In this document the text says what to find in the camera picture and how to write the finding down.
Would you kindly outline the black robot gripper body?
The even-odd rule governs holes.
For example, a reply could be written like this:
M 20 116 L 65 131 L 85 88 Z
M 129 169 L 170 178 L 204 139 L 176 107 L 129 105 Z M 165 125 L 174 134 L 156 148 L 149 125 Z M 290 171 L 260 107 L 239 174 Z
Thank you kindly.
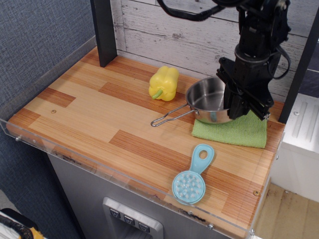
M 260 120 L 267 120 L 274 101 L 268 89 L 271 77 L 267 72 L 268 58 L 254 59 L 235 49 L 236 59 L 219 59 L 216 75 L 226 84 L 236 88 Z

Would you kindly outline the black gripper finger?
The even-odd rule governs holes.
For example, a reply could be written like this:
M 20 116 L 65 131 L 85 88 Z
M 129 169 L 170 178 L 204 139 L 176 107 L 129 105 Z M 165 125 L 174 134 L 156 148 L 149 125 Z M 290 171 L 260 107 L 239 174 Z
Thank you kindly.
M 240 95 L 231 94 L 226 107 L 228 108 L 227 113 L 230 119 L 245 116 L 250 111 L 248 103 Z
M 241 98 L 236 88 L 226 84 L 224 90 L 224 109 L 235 110 L 239 107 L 240 103 Z

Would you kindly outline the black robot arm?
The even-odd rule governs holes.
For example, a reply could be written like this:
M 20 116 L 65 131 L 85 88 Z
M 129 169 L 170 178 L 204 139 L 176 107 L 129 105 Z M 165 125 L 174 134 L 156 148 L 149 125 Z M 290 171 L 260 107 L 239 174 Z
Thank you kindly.
M 217 76 L 225 83 L 224 107 L 235 120 L 252 111 L 260 120 L 270 116 L 274 105 L 269 83 L 285 77 L 276 70 L 281 57 L 291 60 L 281 47 L 288 40 L 288 0 L 219 0 L 222 7 L 234 6 L 239 13 L 240 40 L 235 60 L 222 57 Z

